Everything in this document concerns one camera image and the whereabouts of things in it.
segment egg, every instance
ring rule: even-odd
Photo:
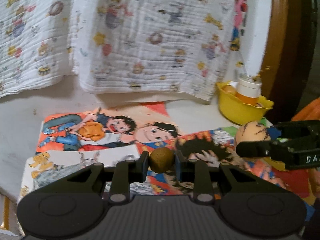
[[[240,142],[266,140],[271,140],[267,131],[267,127],[265,127],[262,123],[253,121],[246,123],[238,129],[234,139],[234,147],[236,147]]]
[[[232,94],[232,95],[235,95],[236,94],[236,89],[231,86],[231,85],[226,85],[222,88],[223,91],[225,91],[226,93],[229,93],[229,94]]]
[[[166,147],[157,148],[149,156],[149,166],[155,173],[164,173],[174,164],[174,153]]]

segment red triangle paper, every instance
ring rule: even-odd
[[[165,109],[165,104],[164,102],[156,102],[156,103],[143,103],[143,106],[149,108],[150,110],[163,114],[164,116],[169,117],[167,110]]]

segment blue jeans drawing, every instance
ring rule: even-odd
[[[58,131],[61,132],[65,128],[68,128],[68,127],[71,127],[74,125],[75,125],[74,122],[65,123],[65,124],[58,127]],[[56,142],[62,143],[62,144],[69,144],[69,145],[78,145],[79,144],[78,136],[76,136],[75,134],[70,134],[68,132],[66,133],[66,136],[57,136]]]
[[[46,128],[51,128],[55,126],[59,126],[58,130],[62,131],[66,127],[71,127],[75,124],[79,124],[81,122],[81,117],[78,114],[67,114],[58,118],[51,119],[43,124],[43,130]],[[78,143],[78,138],[74,134],[70,134],[69,132],[66,132],[66,136],[59,136],[59,140],[61,143],[63,143],[63,150],[65,151],[77,151],[80,148],[80,145]]]

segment brown wooden edge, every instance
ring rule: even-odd
[[[265,55],[261,65],[261,93],[270,96],[280,65],[287,28],[288,0],[272,0],[271,17]]]

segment yellow plastic bowl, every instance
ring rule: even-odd
[[[259,97],[258,103],[261,103],[264,107],[257,107],[245,104],[236,96],[222,90],[229,82],[216,83],[216,85],[219,89],[219,109],[230,121],[239,125],[251,121],[260,121],[266,112],[272,109],[274,103],[263,96]]]

